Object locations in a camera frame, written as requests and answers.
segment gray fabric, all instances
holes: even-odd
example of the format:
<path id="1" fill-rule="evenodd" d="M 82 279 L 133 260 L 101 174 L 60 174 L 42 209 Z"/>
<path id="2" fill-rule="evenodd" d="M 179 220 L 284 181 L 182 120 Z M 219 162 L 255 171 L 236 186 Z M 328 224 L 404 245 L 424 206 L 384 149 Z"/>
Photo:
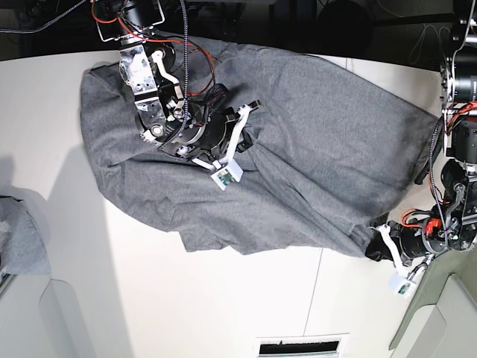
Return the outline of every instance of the gray fabric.
<path id="1" fill-rule="evenodd" d="M 103 195 L 141 222 L 178 230 L 187 251 L 299 245 L 362 256 L 366 222 L 402 199 L 436 118 L 320 58 L 195 41 L 217 58 L 232 106 L 263 104 L 247 129 L 255 145 L 236 155 L 241 183 L 222 192 L 203 169 L 143 143 L 116 64 L 85 74 L 81 88 L 83 140 Z M 189 62 L 195 92 L 209 67 L 201 53 Z"/>
<path id="2" fill-rule="evenodd" d="M 23 201 L 0 198 L 0 276 L 50 274 L 48 255 Z"/>

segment white table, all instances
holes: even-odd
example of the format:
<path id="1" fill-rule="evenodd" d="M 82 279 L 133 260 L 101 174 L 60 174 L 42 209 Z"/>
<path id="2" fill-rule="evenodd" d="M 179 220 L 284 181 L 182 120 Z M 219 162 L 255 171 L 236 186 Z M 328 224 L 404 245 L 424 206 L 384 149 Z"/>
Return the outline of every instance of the white table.
<path id="1" fill-rule="evenodd" d="M 327 58 L 439 115 L 437 73 Z M 349 334 L 344 357 L 389 357 L 408 305 L 388 291 L 391 263 L 317 248 L 187 254 L 177 233 L 103 199 L 82 146 L 79 89 L 85 70 L 117 60 L 104 51 L 0 63 L 0 183 L 44 199 L 25 194 L 47 219 L 51 277 L 74 287 L 97 357 L 244 358 L 256 337 L 335 333 Z M 427 188 L 411 198 L 432 200 Z M 0 300 L 2 352 L 57 357 L 37 312 L 48 281 L 18 277 Z"/>

